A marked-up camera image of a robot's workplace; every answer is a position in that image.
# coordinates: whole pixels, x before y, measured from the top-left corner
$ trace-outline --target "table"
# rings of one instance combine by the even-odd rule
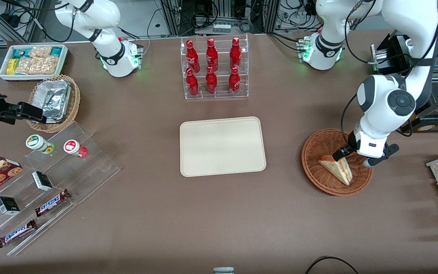
[[[369,45],[387,33],[353,31],[349,40],[367,59]],[[233,266],[238,274],[289,274],[323,255],[360,273],[438,273],[438,189],[425,166],[438,158],[438,134],[392,134],[400,151],[375,167],[365,190],[323,193],[301,168],[303,142],[339,127],[371,66],[344,52],[329,71],[315,71],[266,35],[249,39],[250,97],[233,101],[184,99],[179,39],[153,40],[143,69],[125,78],[111,77],[90,43],[67,44],[65,73],[82,93],[77,121],[122,170],[20,255],[0,252],[0,273],[188,274]],[[27,101],[34,85],[2,80],[0,92]],[[351,106],[344,126],[361,114]],[[261,121],[266,169],[183,177],[181,123],[241,116]],[[29,153],[23,142],[32,133],[24,121],[0,123],[0,156]],[[329,271],[349,273],[334,261],[311,273]]]

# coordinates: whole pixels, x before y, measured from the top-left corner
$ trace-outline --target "brown wicker basket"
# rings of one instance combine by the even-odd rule
[[[357,153],[346,157],[352,172],[352,180],[348,186],[344,185],[318,162],[322,156],[332,155],[345,145],[346,141],[344,141],[341,131],[330,128],[312,134],[302,149],[302,165],[309,179],[321,190],[336,196],[359,193],[367,186],[373,175],[372,168],[363,166],[366,157]]]
[[[31,128],[38,131],[54,133],[63,130],[68,125],[70,125],[77,116],[77,112],[79,111],[79,103],[80,103],[80,90],[79,87],[75,84],[72,78],[66,75],[59,75],[52,78],[45,79],[43,81],[56,81],[56,80],[66,80],[72,84],[72,89],[70,93],[70,98],[68,99],[68,107],[67,113],[65,114],[66,118],[62,123],[59,124],[39,124],[31,121],[27,121]],[[33,96],[35,95],[35,90],[37,87],[33,89],[33,92],[30,95],[30,99],[28,99],[28,103],[31,104],[33,101]]]

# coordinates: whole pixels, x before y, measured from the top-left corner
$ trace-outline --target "small black box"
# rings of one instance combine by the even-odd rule
[[[47,177],[47,174],[41,172],[41,171],[35,171],[32,173],[33,181],[35,181],[36,187],[38,187],[41,190],[49,191],[52,189],[52,183]]]
[[[0,211],[6,215],[16,215],[19,213],[19,208],[14,198],[0,196]]]

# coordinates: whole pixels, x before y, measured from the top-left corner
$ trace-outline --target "coca-cola bottle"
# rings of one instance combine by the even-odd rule
[[[229,52],[229,66],[233,69],[234,66],[240,67],[241,64],[241,48],[240,39],[237,37],[233,38],[233,46]]]
[[[197,78],[195,77],[194,72],[191,68],[187,68],[186,73],[187,73],[186,82],[187,82],[187,88],[189,90],[189,94],[192,97],[197,97],[198,96]]]
[[[194,48],[194,43],[192,40],[187,40],[187,62],[189,67],[194,70],[195,73],[200,71],[200,65],[198,64],[198,54]]]
[[[214,71],[219,69],[219,59],[217,57],[217,49],[214,46],[214,39],[207,39],[207,52],[205,53],[207,57],[207,65],[212,66]]]
[[[232,96],[238,95],[240,92],[241,78],[238,75],[238,67],[234,66],[231,69],[231,75],[229,76],[229,94]]]
[[[217,92],[217,76],[214,73],[212,66],[207,67],[207,75],[205,76],[205,81],[207,82],[207,92],[214,95]]]

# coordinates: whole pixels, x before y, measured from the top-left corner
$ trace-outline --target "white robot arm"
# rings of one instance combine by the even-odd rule
[[[382,4],[383,0],[318,0],[315,9],[324,25],[321,33],[304,37],[306,52],[302,61],[318,70],[332,68],[339,60],[344,38],[349,33],[349,24],[346,28],[348,15],[349,19],[374,16],[381,10]]]
[[[92,42],[101,55],[104,68],[114,77],[123,77],[141,67],[142,48],[129,41],[120,41],[111,29],[119,24],[121,15],[109,0],[67,0],[57,2],[57,19]]]
[[[365,114],[349,135],[348,146],[334,154],[336,160],[342,154],[349,154],[352,148],[368,157],[365,166],[373,166],[397,151],[396,145],[386,145],[386,139],[414,113],[415,102],[433,64],[438,33],[436,0],[424,1],[422,5],[418,0],[384,0],[382,15],[391,26],[412,39],[415,67],[406,78],[372,75],[363,81],[357,98]]]

